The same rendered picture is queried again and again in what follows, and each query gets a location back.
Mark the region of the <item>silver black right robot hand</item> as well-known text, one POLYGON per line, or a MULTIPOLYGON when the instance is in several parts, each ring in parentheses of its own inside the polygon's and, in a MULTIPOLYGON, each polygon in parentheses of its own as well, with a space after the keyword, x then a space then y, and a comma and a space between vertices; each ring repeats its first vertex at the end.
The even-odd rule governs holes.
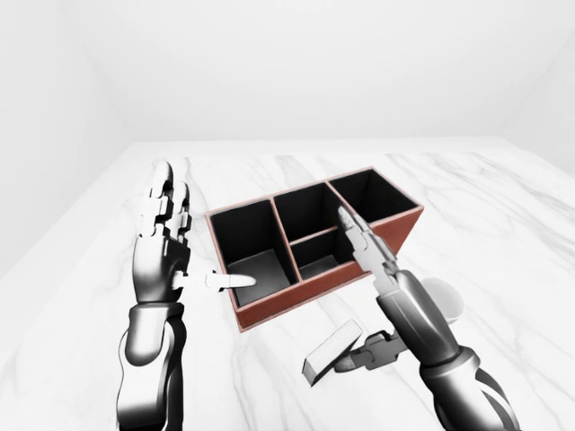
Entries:
POLYGON ((397 266, 393 251, 360 215, 340 206, 338 216, 354 259, 375 276, 376 300, 406 347, 425 366, 457 356, 460 346, 419 279, 397 266))

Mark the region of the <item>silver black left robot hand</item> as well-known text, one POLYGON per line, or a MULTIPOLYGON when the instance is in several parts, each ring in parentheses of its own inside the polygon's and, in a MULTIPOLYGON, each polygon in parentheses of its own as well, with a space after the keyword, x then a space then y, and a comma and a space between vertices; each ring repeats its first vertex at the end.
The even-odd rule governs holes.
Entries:
POLYGON ((176 302, 185 287, 204 286, 222 291, 255 286, 247 275, 188 271, 190 247, 190 191, 184 181, 173 178, 173 168, 161 161, 142 202, 141 232, 133 258, 133 283, 139 303, 176 302))

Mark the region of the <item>white book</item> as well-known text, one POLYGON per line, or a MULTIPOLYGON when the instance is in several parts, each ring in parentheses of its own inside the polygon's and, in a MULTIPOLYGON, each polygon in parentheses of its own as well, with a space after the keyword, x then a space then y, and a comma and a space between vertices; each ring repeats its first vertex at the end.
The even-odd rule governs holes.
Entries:
POLYGON ((354 320, 348 320, 310 353, 305 358, 302 369, 308 383, 314 386, 342 356, 347 355, 362 332, 354 320))

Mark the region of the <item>red-brown desk caddy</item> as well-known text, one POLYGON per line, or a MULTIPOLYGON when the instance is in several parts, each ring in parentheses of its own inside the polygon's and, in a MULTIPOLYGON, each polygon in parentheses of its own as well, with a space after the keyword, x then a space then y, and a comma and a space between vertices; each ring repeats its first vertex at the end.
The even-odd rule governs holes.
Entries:
POLYGON ((256 280, 229 292, 240 331, 366 275, 353 259, 339 207, 365 219, 393 252, 424 209, 367 167, 207 213, 222 271, 256 280))

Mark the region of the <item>white round cup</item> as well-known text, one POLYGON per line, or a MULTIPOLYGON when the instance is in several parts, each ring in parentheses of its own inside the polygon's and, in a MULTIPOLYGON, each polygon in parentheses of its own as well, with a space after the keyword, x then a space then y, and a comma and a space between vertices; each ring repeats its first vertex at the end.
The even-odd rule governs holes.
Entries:
POLYGON ((421 283, 449 325, 461 318, 464 299, 453 286, 436 277, 424 278, 421 283))

